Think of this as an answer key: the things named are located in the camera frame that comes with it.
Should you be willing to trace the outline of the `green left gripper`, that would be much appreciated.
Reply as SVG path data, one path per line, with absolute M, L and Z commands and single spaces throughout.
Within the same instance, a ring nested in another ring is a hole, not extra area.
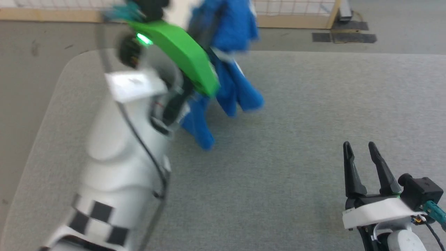
M 196 92 L 208 97 L 216 96 L 220 83 L 209 57 L 218 58 L 214 50 L 217 33 L 209 33 L 205 16 L 193 16 L 188 33 L 182 27 L 163 20 L 148 23 L 128 21 L 127 24 L 166 53 L 192 81 Z M 199 44 L 206 44 L 206 51 Z

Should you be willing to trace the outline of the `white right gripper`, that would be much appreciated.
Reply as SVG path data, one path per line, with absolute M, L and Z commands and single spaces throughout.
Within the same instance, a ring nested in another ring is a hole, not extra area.
M 398 195 L 401 189 L 374 142 L 368 143 L 371 160 L 376 166 L 381 196 Z M 345 195 L 348 199 L 367 194 L 348 141 L 343 144 Z M 344 228 L 358 230 L 364 251 L 427 251 L 422 240 L 412 230 L 416 221 L 423 222 L 423 210 L 411 210 L 400 197 L 350 208 L 343 211 Z

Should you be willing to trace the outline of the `blue garment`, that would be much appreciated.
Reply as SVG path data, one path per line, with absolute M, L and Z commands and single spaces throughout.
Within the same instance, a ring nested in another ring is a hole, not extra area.
M 220 88 L 215 96 L 227 116 L 236 116 L 237 107 L 244 112 L 260 109 L 263 96 L 244 76 L 234 55 L 246 52 L 259 32 L 255 10 L 249 0 L 202 0 L 192 16 L 205 16 L 209 33 L 217 33 L 214 50 L 218 58 L 210 57 Z

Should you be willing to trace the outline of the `grey fabric covered table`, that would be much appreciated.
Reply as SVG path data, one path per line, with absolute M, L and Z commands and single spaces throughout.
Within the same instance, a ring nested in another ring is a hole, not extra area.
M 255 51 L 238 62 L 265 105 L 231 119 L 211 104 L 209 152 L 176 133 L 146 250 L 363 251 L 341 220 L 344 141 L 368 192 L 379 190 L 369 141 L 395 177 L 429 177 L 446 192 L 446 55 Z M 64 68 L 0 251 L 37 251 L 71 209 L 105 85 L 97 52 Z

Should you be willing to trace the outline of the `long black floor tape patch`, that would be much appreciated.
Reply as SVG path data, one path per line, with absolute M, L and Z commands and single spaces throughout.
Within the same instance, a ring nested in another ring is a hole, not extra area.
M 349 44 L 349 43 L 365 43 L 373 44 L 377 42 L 375 34 L 364 33 L 311 33 L 313 42 L 320 43 L 335 43 L 335 44 Z

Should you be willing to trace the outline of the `grey metal stand foot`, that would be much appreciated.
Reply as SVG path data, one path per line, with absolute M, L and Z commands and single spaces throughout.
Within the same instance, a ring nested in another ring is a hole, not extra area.
M 339 22 L 349 22 L 353 18 L 353 10 L 350 0 L 340 0 L 339 6 Z

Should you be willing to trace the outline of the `short black floor tape patch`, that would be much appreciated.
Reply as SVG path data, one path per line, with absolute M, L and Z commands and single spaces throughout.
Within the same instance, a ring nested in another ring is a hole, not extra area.
M 360 30 L 368 31 L 369 26 L 365 21 L 336 21 L 331 27 L 332 30 Z

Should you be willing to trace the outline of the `lemon pattern grid panel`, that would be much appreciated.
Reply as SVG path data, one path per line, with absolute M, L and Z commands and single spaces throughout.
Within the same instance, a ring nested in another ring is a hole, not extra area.
M 260 28 L 291 28 L 329 30 L 338 16 L 340 0 L 336 0 L 330 16 L 316 15 L 259 15 L 257 25 Z M 32 9 L 0 6 L 0 20 L 8 21 L 55 21 L 55 22 L 99 22 L 99 11 L 107 9 Z

